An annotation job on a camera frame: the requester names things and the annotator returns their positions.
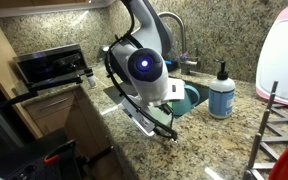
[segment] metal rack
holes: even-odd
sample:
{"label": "metal rack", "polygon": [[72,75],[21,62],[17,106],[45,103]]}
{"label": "metal rack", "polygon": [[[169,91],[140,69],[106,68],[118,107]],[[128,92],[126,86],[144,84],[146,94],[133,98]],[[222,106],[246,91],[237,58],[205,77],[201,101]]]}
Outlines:
{"label": "metal rack", "polygon": [[[264,111],[259,131],[256,133],[254,138],[250,159],[248,161],[243,180],[252,180],[254,178],[257,180],[264,180],[263,176],[260,174],[260,171],[271,170],[275,162],[280,157],[280,155],[276,153],[272,147],[269,146],[269,143],[288,143],[288,134],[286,132],[283,132],[276,126],[276,123],[288,123],[288,114],[284,113],[280,109],[285,106],[281,104],[273,104],[277,84],[277,81],[275,81],[273,84],[270,98]],[[275,113],[279,116],[279,118],[269,119],[271,113]],[[266,127],[276,136],[264,137],[264,130]],[[259,149],[264,151],[264,153],[270,156],[275,162],[256,163],[255,160]]]}

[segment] faucet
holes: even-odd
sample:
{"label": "faucet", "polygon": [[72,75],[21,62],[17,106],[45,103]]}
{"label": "faucet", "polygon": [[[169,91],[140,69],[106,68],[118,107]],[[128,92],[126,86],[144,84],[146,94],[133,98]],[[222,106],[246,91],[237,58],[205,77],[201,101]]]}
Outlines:
{"label": "faucet", "polygon": [[[182,21],[182,19],[177,16],[176,14],[172,13],[172,12],[161,12],[158,14],[158,16],[160,18],[163,18],[163,17],[170,17],[170,18],[173,18],[177,21],[177,23],[180,25],[180,30],[181,30],[181,39],[182,39],[182,53],[186,52],[186,34],[185,34],[185,26],[184,26],[184,23]],[[198,55],[198,51],[197,49],[195,48],[195,54],[196,54],[196,57]],[[200,61],[197,61],[197,62],[194,62],[194,61],[181,61],[180,62],[180,68],[181,68],[181,74],[190,74],[190,70],[194,70],[194,71],[197,71],[198,69],[200,69],[201,67],[201,62]]]}

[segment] white robot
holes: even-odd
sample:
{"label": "white robot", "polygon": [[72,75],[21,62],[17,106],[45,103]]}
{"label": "white robot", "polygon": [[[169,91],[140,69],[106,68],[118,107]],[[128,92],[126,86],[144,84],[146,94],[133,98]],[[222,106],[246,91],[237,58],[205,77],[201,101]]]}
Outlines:
{"label": "white robot", "polygon": [[[168,77],[161,56],[171,50],[171,32],[147,0],[122,2],[131,15],[132,25],[122,38],[110,46],[105,59],[106,70],[116,88],[125,97],[122,105],[132,115],[139,129],[147,136],[156,133],[176,140],[177,133],[166,123],[162,123],[165,119],[156,119],[167,118],[166,121],[172,123],[172,109],[167,102],[184,99],[184,81]],[[134,32],[133,14],[141,23],[141,27]],[[112,71],[123,82],[132,85],[138,96],[127,95],[115,80]]]}

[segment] blue light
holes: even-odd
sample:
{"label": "blue light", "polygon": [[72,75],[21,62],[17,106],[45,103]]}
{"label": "blue light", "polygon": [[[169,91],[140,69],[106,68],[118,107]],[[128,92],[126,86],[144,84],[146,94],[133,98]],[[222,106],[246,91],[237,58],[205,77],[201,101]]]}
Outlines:
{"label": "blue light", "polygon": [[136,62],[136,66],[141,72],[149,71],[152,67],[152,59],[148,56],[142,56]]}
{"label": "blue light", "polygon": [[142,61],[142,66],[143,66],[143,67],[146,67],[147,65],[148,65],[148,62],[147,62],[146,60],[143,60],[143,61]]}

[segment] soap dispenser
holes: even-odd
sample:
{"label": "soap dispenser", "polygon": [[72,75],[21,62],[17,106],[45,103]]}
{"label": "soap dispenser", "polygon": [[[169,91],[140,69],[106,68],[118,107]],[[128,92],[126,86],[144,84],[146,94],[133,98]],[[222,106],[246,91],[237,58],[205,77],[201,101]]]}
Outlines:
{"label": "soap dispenser", "polygon": [[221,63],[221,70],[217,73],[209,85],[209,112],[216,119],[225,119],[232,114],[235,83],[228,78],[225,71],[225,61],[215,60]]}

